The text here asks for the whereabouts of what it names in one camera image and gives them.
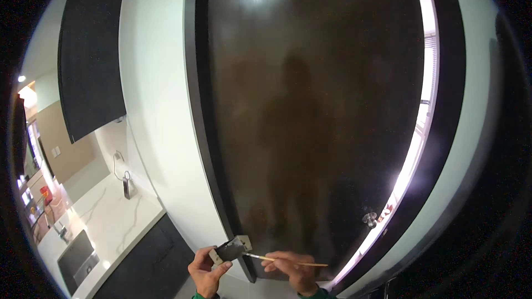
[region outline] marble countertop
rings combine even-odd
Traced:
[[[157,199],[141,191],[130,200],[123,194],[122,181],[110,174],[82,196],[58,221],[68,229],[70,242],[84,229],[99,263],[70,296],[57,265],[67,244],[50,229],[37,249],[51,275],[67,297],[92,298],[124,257],[164,215]]]

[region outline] cabinet door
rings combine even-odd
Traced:
[[[94,297],[174,298],[187,280],[187,267],[193,260],[194,253],[168,215],[164,215],[118,265]]]
[[[126,114],[118,62],[122,0],[67,0],[58,45],[61,107],[72,143]]]

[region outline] hand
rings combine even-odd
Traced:
[[[295,262],[314,263],[312,256],[302,256],[293,252],[273,252],[266,254],[275,261],[262,261],[265,272],[276,269],[288,275],[290,285],[304,297],[311,297],[318,291],[318,286],[314,280],[314,267],[301,266]]]
[[[197,293],[207,299],[216,294],[218,286],[220,286],[220,277],[232,266],[232,262],[224,262],[211,271],[214,263],[209,256],[209,252],[214,248],[216,246],[199,249],[196,252],[194,261],[188,265],[188,272],[196,284]]]

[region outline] kitchen sink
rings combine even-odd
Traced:
[[[76,292],[79,285],[98,262],[98,255],[96,255],[87,233],[84,230],[81,231],[57,260],[61,276],[63,276],[70,295]]]

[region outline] faucet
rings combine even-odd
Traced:
[[[61,223],[60,221],[57,221],[59,223],[59,225],[62,226],[61,230],[58,230],[56,227],[55,227],[55,224],[53,225],[54,226],[54,230],[57,232],[57,235],[68,245],[69,243],[69,240],[65,238],[65,236],[67,235],[67,228],[63,225],[63,223]]]

